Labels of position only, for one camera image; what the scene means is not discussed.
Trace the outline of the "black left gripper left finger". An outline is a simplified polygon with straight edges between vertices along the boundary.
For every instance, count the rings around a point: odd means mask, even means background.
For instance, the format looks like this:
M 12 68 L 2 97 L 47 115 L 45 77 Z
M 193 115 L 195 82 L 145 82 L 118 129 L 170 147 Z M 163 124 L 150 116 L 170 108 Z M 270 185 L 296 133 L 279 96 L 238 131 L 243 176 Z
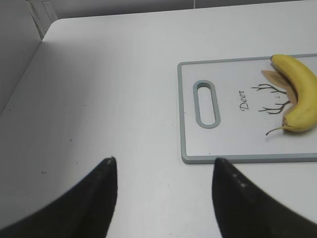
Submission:
M 0 231 L 2 238 L 105 238 L 117 201 L 117 164 L 102 160 L 63 196 Z

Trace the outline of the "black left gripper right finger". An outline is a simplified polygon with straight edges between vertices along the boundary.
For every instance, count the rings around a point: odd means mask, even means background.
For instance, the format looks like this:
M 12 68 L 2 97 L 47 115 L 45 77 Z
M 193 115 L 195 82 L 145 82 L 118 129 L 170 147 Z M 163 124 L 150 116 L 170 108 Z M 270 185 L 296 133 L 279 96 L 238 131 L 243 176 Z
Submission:
M 214 162 L 212 202 L 223 238 L 315 238 L 316 223 L 256 186 L 225 158 Z

